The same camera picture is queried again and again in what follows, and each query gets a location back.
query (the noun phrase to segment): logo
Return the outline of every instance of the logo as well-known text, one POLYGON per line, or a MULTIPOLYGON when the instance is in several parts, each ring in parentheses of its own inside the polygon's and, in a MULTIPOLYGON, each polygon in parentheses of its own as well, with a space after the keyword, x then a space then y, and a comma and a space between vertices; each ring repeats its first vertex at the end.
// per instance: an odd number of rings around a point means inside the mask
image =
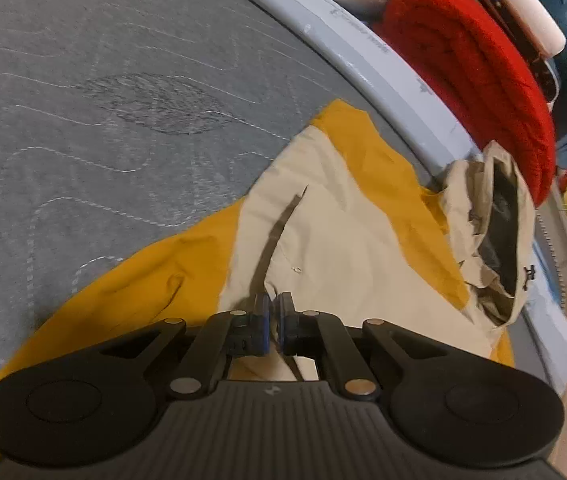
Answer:
POLYGON ((267 393, 269 396, 274 397, 275 395, 278 395, 281 393, 281 388, 279 386, 270 386, 269 388, 266 388, 264 390, 265 393, 267 393))

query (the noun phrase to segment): mattress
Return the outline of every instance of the mattress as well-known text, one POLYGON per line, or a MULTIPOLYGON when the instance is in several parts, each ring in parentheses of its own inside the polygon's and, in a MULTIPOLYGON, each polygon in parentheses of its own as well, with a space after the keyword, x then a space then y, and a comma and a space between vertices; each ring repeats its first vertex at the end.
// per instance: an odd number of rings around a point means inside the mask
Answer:
POLYGON ((0 366, 71 294, 243 195, 335 97, 249 0, 0 0, 0 366))

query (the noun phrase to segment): gray mattress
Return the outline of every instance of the gray mattress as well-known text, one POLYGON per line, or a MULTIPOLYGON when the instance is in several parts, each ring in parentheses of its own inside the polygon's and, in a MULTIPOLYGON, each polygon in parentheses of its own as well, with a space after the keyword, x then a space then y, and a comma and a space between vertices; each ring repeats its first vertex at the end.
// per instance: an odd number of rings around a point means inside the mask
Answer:
POLYGON ((0 366, 122 258, 243 195, 335 97, 248 0, 0 0, 0 366))

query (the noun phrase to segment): red knitted fabric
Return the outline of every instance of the red knitted fabric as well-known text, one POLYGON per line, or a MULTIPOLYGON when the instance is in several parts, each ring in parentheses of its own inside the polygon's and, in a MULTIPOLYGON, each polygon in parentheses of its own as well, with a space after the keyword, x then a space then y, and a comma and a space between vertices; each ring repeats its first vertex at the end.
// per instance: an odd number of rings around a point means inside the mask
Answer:
POLYGON ((555 131, 541 90, 505 32, 474 0, 390 0, 374 27, 483 149, 514 157, 532 199, 545 199, 555 131))

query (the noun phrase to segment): metal screw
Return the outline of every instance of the metal screw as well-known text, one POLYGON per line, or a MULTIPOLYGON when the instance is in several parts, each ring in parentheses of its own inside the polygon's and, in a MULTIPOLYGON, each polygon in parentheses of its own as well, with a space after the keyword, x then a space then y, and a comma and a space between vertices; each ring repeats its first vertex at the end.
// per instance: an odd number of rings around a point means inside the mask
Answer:
POLYGON ((177 394, 193 394, 201 390, 201 383, 194 377, 179 377, 170 383, 170 389, 177 394))
POLYGON ((345 383, 345 391, 356 396, 368 396, 373 394, 377 385, 367 379, 350 379, 345 383))

